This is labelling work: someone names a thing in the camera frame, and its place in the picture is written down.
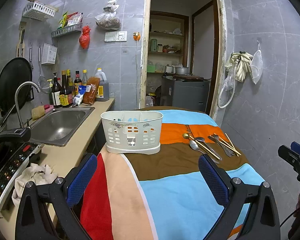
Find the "wooden chopstick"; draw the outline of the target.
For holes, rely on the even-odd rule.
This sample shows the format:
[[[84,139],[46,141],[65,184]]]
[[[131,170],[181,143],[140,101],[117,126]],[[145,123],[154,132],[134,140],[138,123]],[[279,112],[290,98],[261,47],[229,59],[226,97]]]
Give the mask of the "wooden chopstick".
[[[231,139],[229,138],[229,136],[227,135],[227,133],[225,133],[225,136],[227,137],[227,139],[229,140],[232,148],[234,149],[234,151],[236,152],[236,155],[239,157],[241,154],[236,150],[234,144],[232,143]]]
[[[213,133],[212,135],[215,139],[219,140],[224,146],[226,146],[228,149],[232,150],[232,152],[236,153],[234,149],[232,148],[230,142],[225,141],[223,138],[221,138],[219,135],[216,133]]]

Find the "yellow sponge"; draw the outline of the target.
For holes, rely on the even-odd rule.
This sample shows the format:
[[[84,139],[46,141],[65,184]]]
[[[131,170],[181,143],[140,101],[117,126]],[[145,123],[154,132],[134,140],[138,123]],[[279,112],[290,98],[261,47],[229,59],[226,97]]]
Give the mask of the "yellow sponge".
[[[37,120],[37,119],[41,118],[44,115],[45,115],[45,109],[44,109],[43,105],[38,106],[36,108],[33,108],[31,110],[32,120]]]

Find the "hanging cream gloves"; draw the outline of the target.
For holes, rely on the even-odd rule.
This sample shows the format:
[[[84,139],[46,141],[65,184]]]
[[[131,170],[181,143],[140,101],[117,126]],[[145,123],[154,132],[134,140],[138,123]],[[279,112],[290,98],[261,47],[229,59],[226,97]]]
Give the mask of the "hanging cream gloves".
[[[227,71],[234,70],[235,79],[243,83],[247,73],[251,72],[250,64],[252,59],[253,55],[245,51],[232,53],[230,58],[226,61],[225,68]]]

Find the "white wall socket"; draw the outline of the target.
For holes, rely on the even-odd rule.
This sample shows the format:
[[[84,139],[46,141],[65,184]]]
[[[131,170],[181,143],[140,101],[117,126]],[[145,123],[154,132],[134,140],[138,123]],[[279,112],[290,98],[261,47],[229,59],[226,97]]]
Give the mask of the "white wall socket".
[[[105,42],[126,42],[127,31],[108,31],[104,36]]]

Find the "grey cabinet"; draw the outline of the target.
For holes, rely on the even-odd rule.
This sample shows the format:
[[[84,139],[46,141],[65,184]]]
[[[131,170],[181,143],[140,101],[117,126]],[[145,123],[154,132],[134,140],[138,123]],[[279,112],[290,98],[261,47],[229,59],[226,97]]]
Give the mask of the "grey cabinet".
[[[206,80],[186,80],[163,76],[160,105],[205,112],[209,88],[209,81]]]

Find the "large oil jug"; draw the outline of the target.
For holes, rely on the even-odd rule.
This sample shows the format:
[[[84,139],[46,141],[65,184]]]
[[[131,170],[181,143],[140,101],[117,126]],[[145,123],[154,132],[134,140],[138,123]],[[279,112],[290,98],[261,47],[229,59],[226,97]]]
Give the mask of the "large oil jug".
[[[102,71],[102,68],[97,68],[95,77],[99,78],[100,82],[97,89],[96,100],[108,101],[109,100],[109,82],[106,74]]]

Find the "crumpled white rag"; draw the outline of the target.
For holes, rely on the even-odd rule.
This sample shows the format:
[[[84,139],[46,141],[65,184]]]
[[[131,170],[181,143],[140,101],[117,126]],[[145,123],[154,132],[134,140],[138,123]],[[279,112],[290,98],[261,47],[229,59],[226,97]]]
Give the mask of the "crumpled white rag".
[[[57,174],[49,165],[39,166],[31,163],[14,181],[14,190],[12,193],[13,204],[16,207],[19,206],[27,182],[32,181],[36,185],[45,185],[52,183],[56,178]]]

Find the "silver plain spoon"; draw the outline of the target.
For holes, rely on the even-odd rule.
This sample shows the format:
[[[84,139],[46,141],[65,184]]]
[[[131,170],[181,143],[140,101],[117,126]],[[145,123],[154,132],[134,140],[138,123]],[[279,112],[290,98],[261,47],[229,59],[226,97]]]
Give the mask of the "silver plain spoon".
[[[219,155],[213,148],[211,148],[206,142],[205,142],[205,139],[203,137],[196,137],[195,138],[197,141],[205,144],[209,149],[212,150],[212,152],[216,153],[217,155]]]

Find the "white plastic utensil caddy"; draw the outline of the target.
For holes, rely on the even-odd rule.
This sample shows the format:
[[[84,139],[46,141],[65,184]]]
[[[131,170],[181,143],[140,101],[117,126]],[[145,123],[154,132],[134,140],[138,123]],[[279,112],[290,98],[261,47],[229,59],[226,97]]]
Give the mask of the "white plastic utensil caddy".
[[[101,114],[110,153],[156,154],[164,115],[156,111],[107,111]]]

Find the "gold long-handled spoon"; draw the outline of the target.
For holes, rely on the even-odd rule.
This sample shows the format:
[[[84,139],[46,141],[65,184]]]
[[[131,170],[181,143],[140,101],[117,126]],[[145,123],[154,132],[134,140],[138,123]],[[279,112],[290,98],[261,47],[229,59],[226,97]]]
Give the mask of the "gold long-handled spoon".
[[[203,143],[197,141],[196,139],[194,139],[194,137],[192,135],[184,133],[183,134],[183,138],[184,139],[191,139],[191,140],[195,141],[198,144],[198,146],[200,146],[201,148],[203,148],[204,150],[206,150],[207,153],[210,153],[211,155],[213,155],[218,160],[222,160],[222,158],[219,155],[217,155],[216,153],[212,152],[212,150],[209,149],[205,144],[203,144]]]

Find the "white tissue box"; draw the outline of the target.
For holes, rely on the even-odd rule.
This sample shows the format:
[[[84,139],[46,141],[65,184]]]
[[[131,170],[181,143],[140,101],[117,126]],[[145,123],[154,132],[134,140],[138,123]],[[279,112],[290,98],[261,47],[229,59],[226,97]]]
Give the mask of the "white tissue box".
[[[43,50],[42,50],[42,58],[41,63],[42,64],[55,64],[56,57],[57,57],[57,50],[58,48],[44,43],[43,44]]]

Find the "metal pot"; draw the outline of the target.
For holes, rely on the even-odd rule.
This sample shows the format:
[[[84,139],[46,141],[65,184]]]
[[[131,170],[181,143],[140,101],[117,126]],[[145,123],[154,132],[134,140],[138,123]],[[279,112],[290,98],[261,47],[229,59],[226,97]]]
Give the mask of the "metal pot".
[[[189,75],[190,69],[187,67],[175,67],[175,74],[177,75]]]

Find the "hanging clear plastic bag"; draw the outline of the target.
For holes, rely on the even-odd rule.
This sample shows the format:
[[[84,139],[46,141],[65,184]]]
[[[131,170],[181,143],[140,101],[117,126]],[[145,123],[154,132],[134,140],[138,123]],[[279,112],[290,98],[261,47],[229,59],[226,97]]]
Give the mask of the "hanging clear plastic bag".
[[[95,16],[96,25],[103,30],[118,31],[121,28],[120,19],[116,15],[119,6],[117,0],[109,0],[103,12]]]

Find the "silver fork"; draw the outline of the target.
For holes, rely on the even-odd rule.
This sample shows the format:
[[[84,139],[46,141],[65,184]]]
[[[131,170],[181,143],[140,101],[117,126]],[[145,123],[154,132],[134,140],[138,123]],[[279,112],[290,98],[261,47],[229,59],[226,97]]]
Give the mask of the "silver fork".
[[[229,158],[234,155],[226,146],[224,146],[219,140],[215,139],[213,136],[209,135],[208,138],[216,144],[218,144],[219,146],[221,146],[221,148]]]
[[[229,152],[231,152],[232,154],[236,154],[234,148],[232,146],[230,146],[225,140],[220,138],[217,134],[213,134],[213,135],[211,135],[211,137],[214,139],[214,141],[216,143],[218,143],[222,147],[226,148]]]

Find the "silver ornate spoon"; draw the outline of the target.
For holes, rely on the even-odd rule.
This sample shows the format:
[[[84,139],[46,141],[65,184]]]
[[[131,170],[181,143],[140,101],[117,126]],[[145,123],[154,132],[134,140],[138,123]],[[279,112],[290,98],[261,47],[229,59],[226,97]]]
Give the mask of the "silver ornate spoon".
[[[190,145],[190,147],[191,147],[193,150],[195,150],[195,151],[198,151],[198,152],[200,152],[200,153],[202,153],[202,154],[209,154],[209,153],[206,152],[206,150],[204,150],[203,148],[201,148],[200,146],[198,146],[198,144],[197,144],[195,141],[191,140],[191,139],[190,139],[189,145]],[[215,163],[217,163],[217,164],[219,163],[219,161],[221,161],[221,160],[216,159],[214,156],[213,156],[212,160],[213,160]]]

